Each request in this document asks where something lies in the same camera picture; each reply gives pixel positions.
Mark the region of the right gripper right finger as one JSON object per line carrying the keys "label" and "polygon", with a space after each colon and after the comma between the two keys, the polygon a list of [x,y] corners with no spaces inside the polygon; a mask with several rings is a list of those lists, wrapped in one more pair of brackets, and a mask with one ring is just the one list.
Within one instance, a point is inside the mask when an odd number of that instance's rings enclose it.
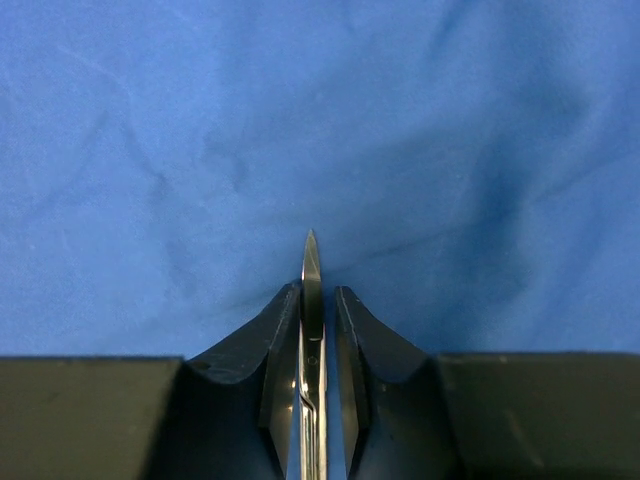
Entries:
{"label": "right gripper right finger", "polygon": [[351,479],[635,479],[635,354],[430,355],[335,291]]}

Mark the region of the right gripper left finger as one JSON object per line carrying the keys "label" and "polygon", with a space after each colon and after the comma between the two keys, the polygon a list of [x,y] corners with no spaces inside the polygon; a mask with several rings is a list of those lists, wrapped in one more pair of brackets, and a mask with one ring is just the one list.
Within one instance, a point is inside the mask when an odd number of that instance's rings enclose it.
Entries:
{"label": "right gripper left finger", "polygon": [[300,288],[196,357],[5,357],[5,479],[282,479]]}

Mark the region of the straight steel scissors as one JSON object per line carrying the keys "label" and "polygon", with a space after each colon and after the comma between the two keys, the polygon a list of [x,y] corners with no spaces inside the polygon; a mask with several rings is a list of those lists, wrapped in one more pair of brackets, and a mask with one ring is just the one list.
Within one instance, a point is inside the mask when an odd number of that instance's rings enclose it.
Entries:
{"label": "straight steel scissors", "polygon": [[328,478],[327,334],[315,232],[307,234],[301,271],[298,343],[300,477]]}

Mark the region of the blue surgical drape cloth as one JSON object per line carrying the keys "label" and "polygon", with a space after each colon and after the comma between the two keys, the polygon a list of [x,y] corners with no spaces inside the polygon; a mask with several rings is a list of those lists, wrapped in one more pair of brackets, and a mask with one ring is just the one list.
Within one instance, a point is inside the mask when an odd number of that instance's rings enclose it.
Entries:
{"label": "blue surgical drape cloth", "polygon": [[192,354],[308,232],[425,349],[637,350],[638,3],[2,3],[3,352]]}

